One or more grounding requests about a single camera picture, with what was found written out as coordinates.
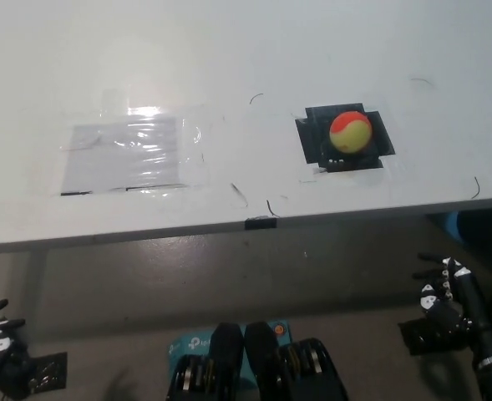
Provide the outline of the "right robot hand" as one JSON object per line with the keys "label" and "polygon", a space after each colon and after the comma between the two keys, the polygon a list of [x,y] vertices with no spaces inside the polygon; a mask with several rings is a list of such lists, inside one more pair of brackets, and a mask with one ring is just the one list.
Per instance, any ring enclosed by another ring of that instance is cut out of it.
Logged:
{"label": "right robot hand", "polygon": [[424,281],[419,298],[424,316],[463,338],[477,368],[492,364],[492,315],[475,274],[452,256],[420,252],[418,259],[436,265],[413,275]]}

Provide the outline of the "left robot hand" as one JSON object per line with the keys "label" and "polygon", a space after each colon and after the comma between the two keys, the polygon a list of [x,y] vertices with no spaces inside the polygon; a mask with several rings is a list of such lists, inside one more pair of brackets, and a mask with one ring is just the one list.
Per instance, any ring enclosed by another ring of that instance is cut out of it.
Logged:
{"label": "left robot hand", "polygon": [[[7,305],[8,299],[1,299],[0,311]],[[0,320],[0,392],[11,400],[24,400],[30,395],[28,380],[33,368],[27,346],[15,333],[25,323],[22,318]]]}

